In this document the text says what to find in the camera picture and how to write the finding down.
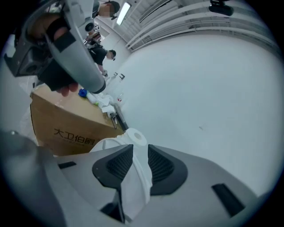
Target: blue object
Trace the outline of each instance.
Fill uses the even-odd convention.
[[[81,89],[79,90],[78,95],[81,96],[81,97],[83,97],[83,98],[85,98],[85,97],[87,96],[87,90],[84,89],[84,88],[81,88]]]

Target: black slot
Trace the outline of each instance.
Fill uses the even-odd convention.
[[[63,168],[71,167],[73,165],[76,165],[76,163],[73,162],[73,161],[69,161],[69,162],[64,162],[64,163],[58,164],[58,167],[59,167],[59,169],[63,169]]]
[[[119,188],[114,196],[112,203],[105,205],[101,212],[114,218],[122,223],[125,223],[125,217],[123,214],[122,202],[121,202],[121,189]]]
[[[225,184],[216,184],[211,187],[231,217],[242,211],[245,206],[230,191]]]

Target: cardboard box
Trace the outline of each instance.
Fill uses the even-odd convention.
[[[78,92],[63,97],[46,85],[31,94],[31,115],[35,136],[40,146],[55,155],[64,156],[89,152],[104,138],[123,134],[119,125],[114,129],[106,113]]]

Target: person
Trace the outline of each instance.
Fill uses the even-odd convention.
[[[103,4],[99,4],[98,1],[94,1],[92,16],[97,17],[114,17],[114,14],[117,13],[120,9],[119,3],[115,1],[109,1]],[[44,34],[47,32],[49,26],[56,20],[62,19],[62,16],[59,13],[44,13],[41,15],[32,25],[28,28],[28,34],[35,39],[43,39]],[[53,35],[53,39],[56,40],[62,35],[68,32],[67,27],[58,28]],[[67,96],[69,91],[75,92],[78,89],[77,83],[72,83],[69,86],[63,87],[57,92],[61,93],[63,96]]]
[[[114,18],[114,15],[119,11],[119,9],[120,5],[115,1],[108,1],[101,5],[99,2],[94,2],[92,17],[95,18],[97,16],[101,16]]]
[[[105,57],[109,60],[115,60],[116,52],[114,50],[107,51],[102,46],[90,48],[89,52],[102,75],[107,77],[107,71],[103,68],[103,60]]]

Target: ceiling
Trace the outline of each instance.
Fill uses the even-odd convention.
[[[116,1],[120,3],[121,8],[126,2]],[[131,4],[131,8],[120,26],[117,25],[116,20],[97,18],[120,35],[131,51],[177,34],[218,33],[245,39],[281,55],[268,27],[243,0],[226,2],[226,5],[234,9],[230,17],[210,12],[209,0],[127,0],[127,2]]]

